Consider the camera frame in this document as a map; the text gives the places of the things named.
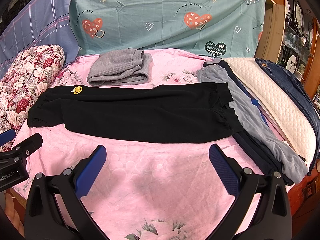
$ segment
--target blue denim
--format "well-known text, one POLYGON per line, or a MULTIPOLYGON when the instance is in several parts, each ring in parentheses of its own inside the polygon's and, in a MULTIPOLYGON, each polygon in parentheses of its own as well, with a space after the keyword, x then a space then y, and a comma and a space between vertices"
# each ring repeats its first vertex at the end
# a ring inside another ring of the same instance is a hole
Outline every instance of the blue denim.
POLYGON ((319 153, 320 119, 316 109, 305 92, 301 82, 287 69, 264 59, 256 58, 260 68, 289 96, 309 121, 316 135, 316 152, 309 167, 309 173, 316 164, 319 153))

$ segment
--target white quilted fabric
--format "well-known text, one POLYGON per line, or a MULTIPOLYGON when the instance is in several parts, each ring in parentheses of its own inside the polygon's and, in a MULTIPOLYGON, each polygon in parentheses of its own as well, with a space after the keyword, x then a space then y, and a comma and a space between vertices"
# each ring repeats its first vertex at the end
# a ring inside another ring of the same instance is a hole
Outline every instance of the white quilted fabric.
POLYGON ((264 73, 254 58, 224 58, 224 60, 235 75, 265 105, 295 152, 304 157, 309 166, 316 150, 316 136, 303 113, 264 73))

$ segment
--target yellow smiley face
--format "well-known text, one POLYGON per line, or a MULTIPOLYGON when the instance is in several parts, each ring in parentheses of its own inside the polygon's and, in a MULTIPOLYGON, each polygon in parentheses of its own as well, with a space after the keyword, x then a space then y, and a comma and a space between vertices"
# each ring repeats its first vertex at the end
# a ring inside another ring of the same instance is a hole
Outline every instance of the yellow smiley face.
POLYGON ((74 93, 75 95, 77 95, 81 91, 82 91, 82 87, 78 86, 78 87, 75 87, 71 92, 74 93))

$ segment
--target gray sweatpants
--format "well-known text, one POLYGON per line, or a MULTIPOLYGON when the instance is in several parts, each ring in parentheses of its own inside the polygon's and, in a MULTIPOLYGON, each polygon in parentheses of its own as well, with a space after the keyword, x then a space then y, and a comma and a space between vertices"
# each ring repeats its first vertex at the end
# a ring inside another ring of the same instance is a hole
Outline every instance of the gray sweatpants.
POLYGON ((233 82, 227 71, 219 65, 210 65, 197 71, 199 82, 228 82, 233 97, 229 103, 238 116, 244 129, 253 137, 264 143, 275 158, 283 164, 282 173, 295 183, 302 181, 308 173, 303 160, 284 142, 278 140, 261 118, 259 109, 251 103, 251 99, 233 82))
POLYGON ((152 56, 143 50, 121 49, 101 54, 92 64, 87 82, 93 87, 147 83, 152 56))

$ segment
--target blue plaid fabric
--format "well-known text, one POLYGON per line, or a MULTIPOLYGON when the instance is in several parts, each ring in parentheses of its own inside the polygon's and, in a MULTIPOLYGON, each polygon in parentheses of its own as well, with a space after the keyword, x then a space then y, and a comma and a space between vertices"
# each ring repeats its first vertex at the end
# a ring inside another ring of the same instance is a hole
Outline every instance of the blue plaid fabric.
POLYGON ((58 44, 65 53, 65 65, 76 58, 79 45, 70 28, 71 0, 32 0, 0 36, 0 79, 19 52, 39 45, 58 44))

